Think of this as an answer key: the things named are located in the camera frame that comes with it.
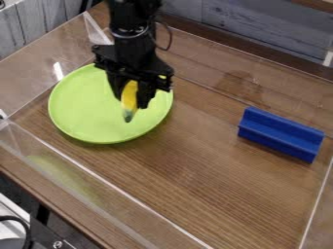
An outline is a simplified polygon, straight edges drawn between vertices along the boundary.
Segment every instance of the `blue rectangular block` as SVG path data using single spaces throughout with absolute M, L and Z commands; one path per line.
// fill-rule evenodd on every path
M 238 135 L 309 163 L 317 156 L 325 136 L 321 130 L 255 107 L 245 111 Z

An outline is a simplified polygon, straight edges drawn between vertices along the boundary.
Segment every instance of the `yellow object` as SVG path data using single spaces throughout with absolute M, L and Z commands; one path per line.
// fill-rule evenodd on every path
M 138 92 L 138 82 L 128 81 L 120 95 L 122 114 L 124 121 L 127 123 L 131 122 L 132 117 L 138 111 L 136 92 Z

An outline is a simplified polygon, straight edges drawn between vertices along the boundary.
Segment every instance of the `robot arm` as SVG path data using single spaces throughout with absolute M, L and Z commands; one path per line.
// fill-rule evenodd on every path
M 136 107 L 146 109 L 156 90 L 170 91 L 172 68 L 156 56 L 155 16 L 162 0 L 108 0 L 115 44 L 93 46 L 95 66 L 104 69 L 120 101 L 130 81 L 138 83 Z

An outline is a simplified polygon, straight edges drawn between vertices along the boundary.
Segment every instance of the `black cable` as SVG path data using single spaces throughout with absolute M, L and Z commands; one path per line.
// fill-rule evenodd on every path
M 0 0 L 0 10 L 5 9 L 5 0 Z
M 29 245 L 29 242 L 31 242 L 31 230 L 29 230 L 29 227 L 27 225 L 27 223 L 16 216 L 0 216 L 0 222 L 7 222 L 7 221 L 15 221 L 15 222 L 19 222 L 23 227 L 24 227 L 24 230 L 25 230 L 25 242 L 24 242 L 24 247 L 23 249 L 28 249 L 28 245 Z
M 158 49 L 160 49 L 162 51 L 168 51 L 168 49 L 170 49 L 170 47 L 171 47 L 171 43 L 172 43 L 172 32 L 171 32 L 171 29 L 170 29 L 168 25 L 167 25 L 164 22 L 156 21 L 156 23 L 159 23 L 159 24 L 166 28 L 166 31 L 167 31 L 167 33 L 168 33 L 168 44 L 167 44 L 166 48 L 160 47 L 160 45 L 156 43 L 156 40 L 155 40 L 155 38 L 152 37 L 152 34 L 151 34 L 151 33 L 150 33 L 150 38 L 152 39 L 152 41 L 154 41 L 154 43 L 155 43 Z

